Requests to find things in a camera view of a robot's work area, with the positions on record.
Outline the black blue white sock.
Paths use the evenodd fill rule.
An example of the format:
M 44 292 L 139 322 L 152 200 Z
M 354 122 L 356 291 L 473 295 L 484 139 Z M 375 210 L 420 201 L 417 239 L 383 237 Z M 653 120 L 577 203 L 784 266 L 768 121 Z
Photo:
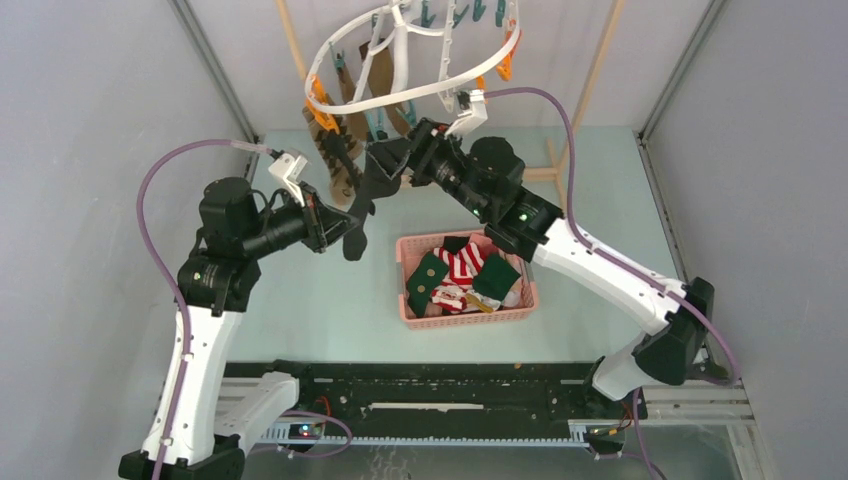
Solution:
M 469 236 L 445 236 L 443 239 L 443 243 L 441 248 L 450 253 L 451 255 L 456 255 L 462 249 L 464 249 L 469 243 Z

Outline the red white striped sock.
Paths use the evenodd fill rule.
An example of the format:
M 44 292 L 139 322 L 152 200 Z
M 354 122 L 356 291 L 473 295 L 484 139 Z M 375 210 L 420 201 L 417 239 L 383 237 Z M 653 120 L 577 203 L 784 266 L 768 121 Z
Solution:
M 466 313 L 464 296 L 472 289 L 474 274 L 446 275 L 432 290 L 430 301 L 450 314 Z
M 479 246 L 473 242 L 466 244 L 457 253 L 450 253 L 443 247 L 434 248 L 432 253 L 448 266 L 443 282 L 460 286 L 471 285 L 486 260 Z

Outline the brown argyle sock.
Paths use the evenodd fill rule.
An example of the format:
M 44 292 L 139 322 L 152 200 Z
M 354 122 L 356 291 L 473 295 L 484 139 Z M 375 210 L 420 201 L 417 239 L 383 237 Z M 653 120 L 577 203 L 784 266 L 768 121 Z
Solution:
M 312 111 L 305 106 L 302 115 L 308 131 L 330 175 L 329 191 L 333 201 L 341 206 L 352 204 L 363 172 L 356 159 L 363 153 L 362 143 L 356 138 L 343 116 L 335 116 L 339 132 L 325 130 Z

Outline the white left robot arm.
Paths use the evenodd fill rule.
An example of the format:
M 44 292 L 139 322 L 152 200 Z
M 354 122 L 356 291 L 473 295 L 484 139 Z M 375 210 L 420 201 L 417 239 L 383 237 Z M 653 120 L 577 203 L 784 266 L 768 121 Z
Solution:
M 306 183 L 299 189 L 274 209 L 259 208 L 242 178 L 205 188 L 202 226 L 175 281 L 175 344 L 160 404 L 142 447 L 121 458 L 120 478 L 239 479 L 248 451 L 277 416 L 314 408 L 311 384 L 272 372 L 232 410 L 216 414 L 226 356 L 260 278 L 259 260 L 297 243 L 322 253 L 359 224 Z

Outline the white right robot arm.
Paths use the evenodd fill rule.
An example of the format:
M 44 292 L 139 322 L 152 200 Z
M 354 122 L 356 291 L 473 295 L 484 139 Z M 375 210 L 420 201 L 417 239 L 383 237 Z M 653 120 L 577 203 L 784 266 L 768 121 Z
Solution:
M 571 215 L 523 185 L 525 164 L 501 137 L 469 152 L 448 125 L 421 120 L 407 135 L 366 148 L 364 192 L 394 195 L 404 173 L 414 187 L 437 185 L 484 225 L 502 251 L 561 273 L 631 316 L 641 333 L 596 362 L 581 392 L 585 411 L 606 418 L 648 384 L 679 386 L 696 371 L 714 290 L 663 277 L 608 248 Z

